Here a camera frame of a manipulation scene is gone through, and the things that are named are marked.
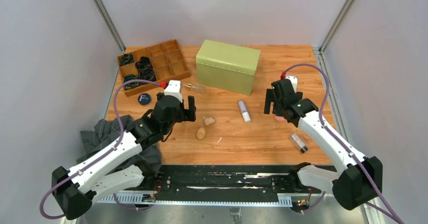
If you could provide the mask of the frosted glass perfume bottle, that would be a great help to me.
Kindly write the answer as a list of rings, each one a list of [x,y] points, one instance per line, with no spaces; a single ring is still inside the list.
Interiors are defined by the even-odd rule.
[[[194,84],[194,83],[186,83],[185,87],[192,92],[201,93],[201,94],[206,93],[206,87],[203,85]]]

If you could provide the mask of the white lavender lipstick tube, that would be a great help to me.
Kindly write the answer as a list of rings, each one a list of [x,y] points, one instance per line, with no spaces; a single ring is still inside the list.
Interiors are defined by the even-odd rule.
[[[239,100],[237,102],[237,104],[238,104],[238,108],[240,110],[241,116],[243,118],[243,121],[245,123],[251,123],[251,117],[250,117],[250,114],[248,112],[248,109],[246,107],[245,102],[243,100]]]

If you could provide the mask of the small clear black-capped bottle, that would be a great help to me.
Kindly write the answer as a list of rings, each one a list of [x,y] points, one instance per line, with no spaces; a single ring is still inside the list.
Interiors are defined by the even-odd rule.
[[[290,141],[292,144],[301,152],[305,153],[308,151],[307,148],[307,141],[305,138],[300,137],[297,133],[293,133],[289,136]]]

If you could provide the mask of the green metal drawer box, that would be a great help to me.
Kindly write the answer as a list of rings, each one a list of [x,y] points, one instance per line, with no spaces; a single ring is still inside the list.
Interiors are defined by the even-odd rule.
[[[250,95],[260,54],[258,49],[206,39],[196,55],[198,82]]]

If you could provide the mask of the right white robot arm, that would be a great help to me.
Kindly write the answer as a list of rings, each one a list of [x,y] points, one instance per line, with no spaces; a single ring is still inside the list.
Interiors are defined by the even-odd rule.
[[[330,158],[335,170],[300,163],[289,171],[288,184],[295,192],[314,187],[333,194],[346,210],[378,197],[383,185],[383,164],[351,146],[319,115],[318,107],[296,90],[297,78],[286,77],[266,90],[264,113],[273,113],[306,133]]]

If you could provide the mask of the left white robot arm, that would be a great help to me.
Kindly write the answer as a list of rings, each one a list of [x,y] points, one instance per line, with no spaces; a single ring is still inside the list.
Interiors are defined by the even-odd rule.
[[[60,166],[51,174],[52,195],[63,212],[63,217],[74,220],[85,214],[94,203],[124,189],[139,187],[149,190],[154,186],[154,169],[139,159],[126,168],[118,166],[159,142],[165,142],[176,123],[194,122],[194,96],[184,100],[175,93],[159,93],[153,109],[141,118],[125,125],[117,119],[119,130],[108,135],[108,145],[86,160],[68,169]]]

